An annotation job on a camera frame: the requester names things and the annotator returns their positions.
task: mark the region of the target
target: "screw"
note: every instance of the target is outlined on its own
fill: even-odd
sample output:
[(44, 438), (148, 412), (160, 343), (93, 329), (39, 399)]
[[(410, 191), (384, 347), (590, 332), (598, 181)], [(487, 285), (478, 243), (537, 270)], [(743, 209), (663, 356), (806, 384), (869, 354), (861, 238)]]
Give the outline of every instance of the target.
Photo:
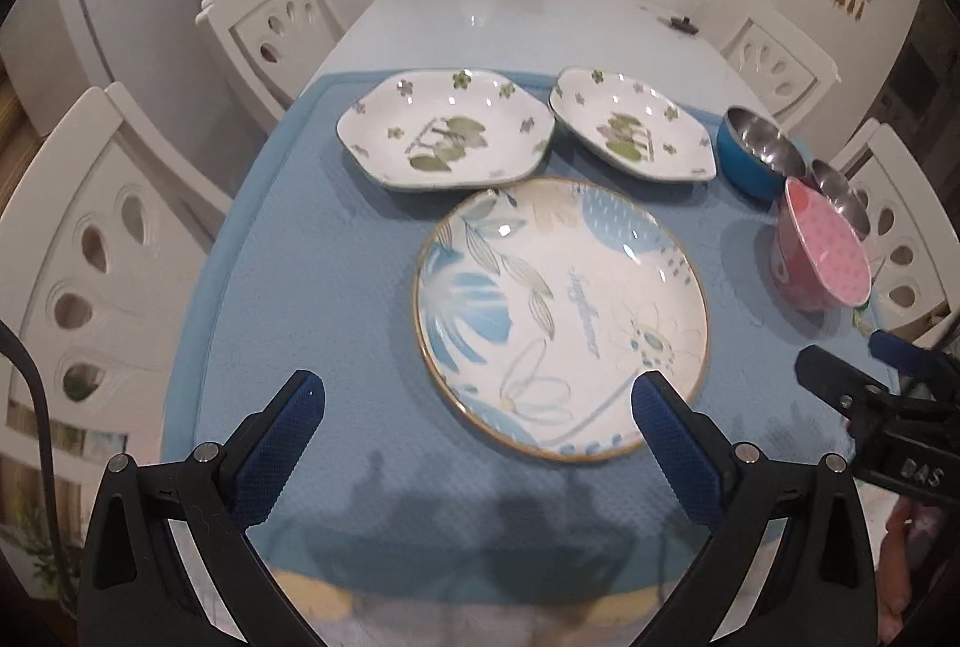
[(827, 468), (832, 470), (835, 474), (842, 474), (847, 470), (847, 461), (835, 453), (830, 453), (827, 455), (827, 458), (824, 460), (824, 462), (827, 463)]
[(193, 459), (199, 463), (209, 463), (220, 453), (220, 444), (214, 444), (213, 441), (205, 441), (193, 450)]
[(743, 460), (744, 463), (756, 463), (760, 459), (760, 449), (752, 444), (737, 444), (733, 452), (737, 459)]
[(112, 474), (118, 474), (127, 467), (127, 463), (129, 462), (130, 458), (128, 458), (127, 455), (114, 455), (110, 458), (110, 462), (107, 463), (107, 471)]

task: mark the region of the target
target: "blue gripper pad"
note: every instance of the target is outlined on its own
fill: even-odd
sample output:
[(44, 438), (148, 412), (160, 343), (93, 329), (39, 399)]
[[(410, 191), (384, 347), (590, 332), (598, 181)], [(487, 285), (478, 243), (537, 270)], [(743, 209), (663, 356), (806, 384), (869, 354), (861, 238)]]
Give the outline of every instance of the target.
[(230, 514), (241, 530), (265, 522), (323, 419), (320, 377), (309, 374), (237, 471)]
[[(713, 531), (724, 518), (720, 474), (655, 380), (659, 380), (666, 390), (673, 391), (659, 373), (647, 373), (638, 378), (632, 393), (634, 421), (686, 516), (691, 522)], [(685, 404), (683, 410), (689, 412)]]
[(930, 353), (892, 333), (877, 330), (870, 336), (868, 348), (872, 357), (888, 364), (904, 376), (923, 379), (930, 375)]

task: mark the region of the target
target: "bowl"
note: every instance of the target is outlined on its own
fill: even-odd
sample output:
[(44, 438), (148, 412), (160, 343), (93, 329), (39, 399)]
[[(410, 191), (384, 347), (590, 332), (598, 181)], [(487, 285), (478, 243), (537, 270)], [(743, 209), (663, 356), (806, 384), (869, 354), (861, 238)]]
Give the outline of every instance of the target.
[(787, 178), (803, 178), (806, 161), (776, 124), (746, 108), (725, 113), (717, 135), (720, 167), (733, 186), (759, 200), (773, 202)]
[(800, 311), (859, 308), (870, 299), (867, 251), (827, 198), (786, 180), (770, 269), (781, 294)]
[(810, 163), (810, 172), (803, 177), (803, 183), (827, 198), (838, 214), (850, 222), (853, 232), (861, 241), (869, 238), (870, 217), (867, 216), (867, 207), (841, 173), (823, 160), (814, 160)]

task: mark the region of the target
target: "table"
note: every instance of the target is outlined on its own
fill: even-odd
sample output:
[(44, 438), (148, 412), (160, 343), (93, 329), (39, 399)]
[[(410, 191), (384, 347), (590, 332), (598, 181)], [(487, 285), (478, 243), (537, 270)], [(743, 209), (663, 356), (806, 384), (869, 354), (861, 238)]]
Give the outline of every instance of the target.
[[(251, 531), (251, 540), (267, 562), (296, 572), (286, 579), (316, 620), (324, 620), (316, 603), (322, 593), (325, 601), (334, 596), (333, 609), (343, 617), (336, 627), (318, 625), (322, 634), (376, 626), (391, 644), (463, 645), (475, 637), (529, 645), (561, 643), (559, 629), (564, 639), (580, 640), (570, 644), (623, 643), (622, 629), (638, 630), (656, 604), (658, 585), (683, 572), (702, 532), (680, 516), (645, 450), (603, 465), (551, 465), (498, 446), (450, 412), (416, 351), (409, 296), (421, 241), (463, 195), (397, 196), (368, 181), (333, 128), (339, 113), (387, 73), (334, 70), (361, 59), (368, 70), (397, 65), (406, 53), (411, 61), (400, 67), (479, 62), (536, 71), (552, 58), (556, 74), (579, 63), (575, 55), (582, 53), (584, 64), (619, 68), (671, 94), (669, 87), (681, 89), (676, 99), (693, 106), (714, 135), (717, 112), (757, 103), (709, 46), (673, 33), (629, 1), (597, 0), (610, 20), (587, 11), (592, 34), (571, 32), (573, 51), (550, 40), (552, 57), (538, 51), (550, 22), (544, 12), (527, 22), (514, 15), (520, 8), (511, 8), (477, 40), (462, 27), (461, 14), (444, 11), (443, 1), (426, 1), (424, 25), (419, 0), (378, 1), (257, 160), (184, 325), (164, 458), (182, 458), (199, 441), (222, 441), (289, 372), (313, 369), (326, 381), (328, 416), (275, 514)], [(504, 1), (546, 6), (560, 20), (588, 0)], [(374, 39), (390, 15), (408, 28), (398, 32), (399, 41), (388, 35), (378, 46)], [(506, 62), (497, 63), (497, 49)], [(541, 98), (551, 85), (551, 78), (526, 71), (510, 75)], [(714, 108), (713, 115), (704, 108)], [(837, 417), (793, 384), (793, 357), (820, 342), (880, 378), (888, 374), (870, 363), (848, 313), (808, 318), (779, 298), (766, 270), (770, 212), (722, 178), (691, 186), (627, 179), (568, 135), (555, 138), (546, 170), (616, 186), (642, 201), (701, 268), (713, 340), (698, 411), (711, 414), (730, 438), (757, 441), (772, 457), (848, 452)], [(384, 245), (373, 250), (376, 244)], [(358, 337), (370, 345), (358, 348)], [(762, 359), (750, 356), (757, 347)], [(338, 589), (312, 586), (304, 593), (308, 577)], [(592, 603), (600, 596), (601, 604)], [(388, 626), (383, 612), (391, 613)], [(456, 634), (450, 623), (459, 624)], [(614, 625), (622, 626), (616, 636)], [(357, 636), (347, 643), (379, 642)]]

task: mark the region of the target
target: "white table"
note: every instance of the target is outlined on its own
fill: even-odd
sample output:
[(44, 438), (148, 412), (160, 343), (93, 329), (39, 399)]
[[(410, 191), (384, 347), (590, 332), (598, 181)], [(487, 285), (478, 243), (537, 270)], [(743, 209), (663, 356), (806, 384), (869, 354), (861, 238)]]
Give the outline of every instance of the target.
[(726, 111), (736, 92), (736, 104), (768, 115), (713, 46), (665, 17), (634, 0), (376, 0), (314, 80), (349, 70), (601, 68), (710, 113)]

